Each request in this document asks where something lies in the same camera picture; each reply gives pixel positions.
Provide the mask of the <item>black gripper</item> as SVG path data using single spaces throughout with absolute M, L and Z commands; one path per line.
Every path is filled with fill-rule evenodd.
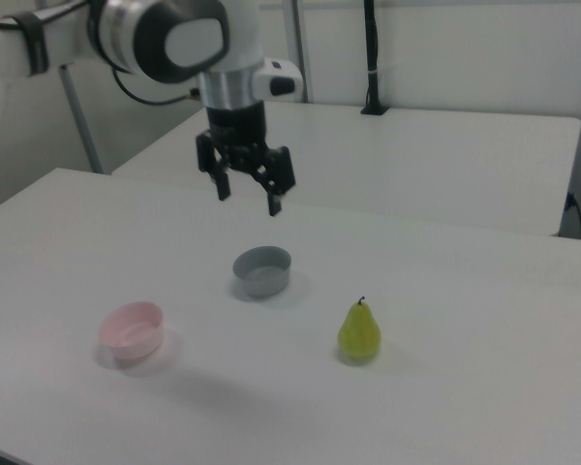
M 282 210 L 282 198 L 295 186 L 295 176 L 289 149 L 267 148 L 264 102 L 236 109 L 207 108 L 206 112 L 210 135 L 205 132 L 196 138 L 198 166 L 215 184 L 218 199 L 230 196 L 228 166 L 250 171 L 267 194 L 269 215 L 276 216 Z

